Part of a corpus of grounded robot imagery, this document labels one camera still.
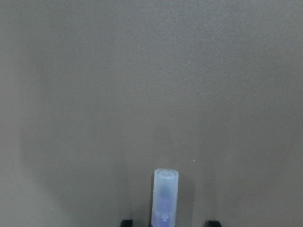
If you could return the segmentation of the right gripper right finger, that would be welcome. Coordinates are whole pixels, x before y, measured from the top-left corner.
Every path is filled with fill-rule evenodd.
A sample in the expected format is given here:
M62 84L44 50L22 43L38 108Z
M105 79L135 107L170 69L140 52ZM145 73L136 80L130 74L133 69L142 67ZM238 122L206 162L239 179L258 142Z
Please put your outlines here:
M217 220L208 220L205 222L205 227L221 227L221 223Z

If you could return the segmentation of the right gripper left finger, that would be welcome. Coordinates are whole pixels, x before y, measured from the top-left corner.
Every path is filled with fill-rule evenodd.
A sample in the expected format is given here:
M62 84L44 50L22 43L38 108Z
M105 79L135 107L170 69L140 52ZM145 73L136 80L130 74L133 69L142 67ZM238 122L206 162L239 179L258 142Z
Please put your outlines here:
M132 227L132 226L133 226L133 221L131 219L121 221L121 227Z

